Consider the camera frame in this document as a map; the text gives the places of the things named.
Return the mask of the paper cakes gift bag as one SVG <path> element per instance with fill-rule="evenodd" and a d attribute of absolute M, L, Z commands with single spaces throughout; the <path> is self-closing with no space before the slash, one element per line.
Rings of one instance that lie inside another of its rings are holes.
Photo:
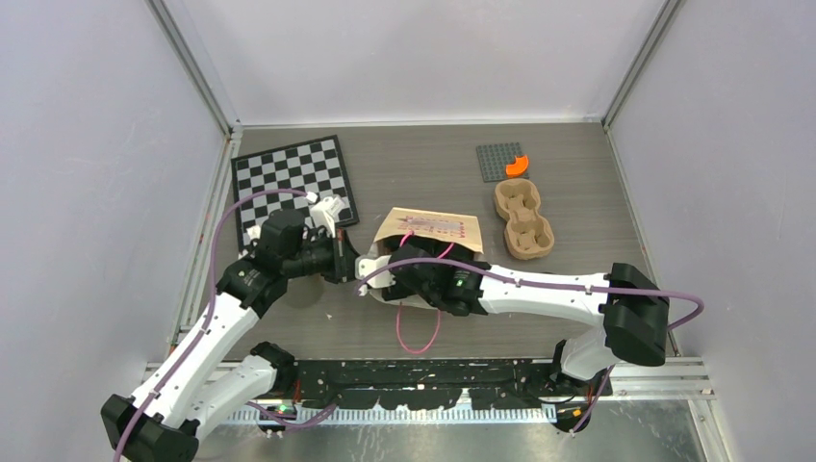
<path fill-rule="evenodd" d="M 394 207 L 377 229 L 370 250 L 358 261 L 357 273 L 367 276 L 385 266 L 389 256 L 407 244 L 423 249 L 432 257 L 475 261 L 485 259 L 477 217 Z M 387 271 L 369 280 L 365 289 L 375 299 L 397 307 L 395 332 L 404 351 L 419 355 L 430 349 L 440 331 L 443 317 L 441 311 L 436 312 L 435 330 L 425 346 L 411 348 L 401 337 L 402 312 L 407 307 L 429 309 L 431 306 L 397 283 Z"/>

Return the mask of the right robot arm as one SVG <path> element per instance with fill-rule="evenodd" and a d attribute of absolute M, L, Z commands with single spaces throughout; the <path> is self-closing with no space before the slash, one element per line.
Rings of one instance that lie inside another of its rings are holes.
<path fill-rule="evenodd" d="M 430 253 L 407 244 L 382 262 L 399 264 L 374 276 L 368 286 L 384 300 L 417 296 L 454 316 L 529 314 L 588 325 L 584 334 L 561 341 L 549 369 L 552 388 L 573 395 L 598 372 L 621 361 L 664 365 L 669 300 L 630 264 L 608 272 L 561 275 L 490 265 L 454 251 L 450 264 L 431 263 Z"/>

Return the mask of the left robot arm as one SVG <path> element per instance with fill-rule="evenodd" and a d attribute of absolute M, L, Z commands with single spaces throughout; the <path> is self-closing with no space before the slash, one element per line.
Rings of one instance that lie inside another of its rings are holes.
<path fill-rule="evenodd" d="M 192 332 L 130 396 L 110 396 L 101 417 L 115 458 L 191 461 L 200 443 L 248 401 L 284 398 L 295 387 L 294 357 L 270 342 L 250 350 L 215 382 L 225 355 L 288 290 L 294 278 L 321 275 L 334 284 L 354 277 L 357 252 L 327 200 L 304 216 L 273 212 L 255 246 L 230 265 Z"/>

